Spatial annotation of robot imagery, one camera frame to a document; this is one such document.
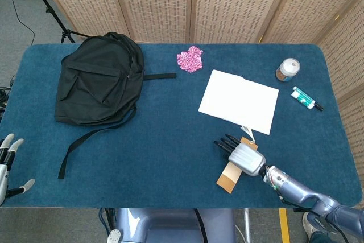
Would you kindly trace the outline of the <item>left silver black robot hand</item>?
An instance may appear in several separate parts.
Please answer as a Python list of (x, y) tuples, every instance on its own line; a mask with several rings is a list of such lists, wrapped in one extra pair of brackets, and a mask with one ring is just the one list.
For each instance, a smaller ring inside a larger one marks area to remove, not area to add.
[(9, 176), (13, 165), (16, 152), (23, 143), (24, 139), (20, 138), (12, 142), (15, 137), (14, 133), (8, 134), (1, 143), (1, 205), (6, 199), (27, 192), (36, 182), (30, 179), (24, 185), (17, 188), (9, 189)]

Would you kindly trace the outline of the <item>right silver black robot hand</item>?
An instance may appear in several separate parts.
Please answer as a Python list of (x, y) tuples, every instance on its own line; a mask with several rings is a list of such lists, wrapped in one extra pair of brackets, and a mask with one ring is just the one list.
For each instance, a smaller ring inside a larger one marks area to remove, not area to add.
[(248, 144), (230, 134), (225, 134), (225, 138), (220, 138), (219, 141), (213, 141), (213, 143), (223, 151), (224, 157), (229, 162), (245, 174), (250, 176), (264, 174), (267, 166), (265, 157)]

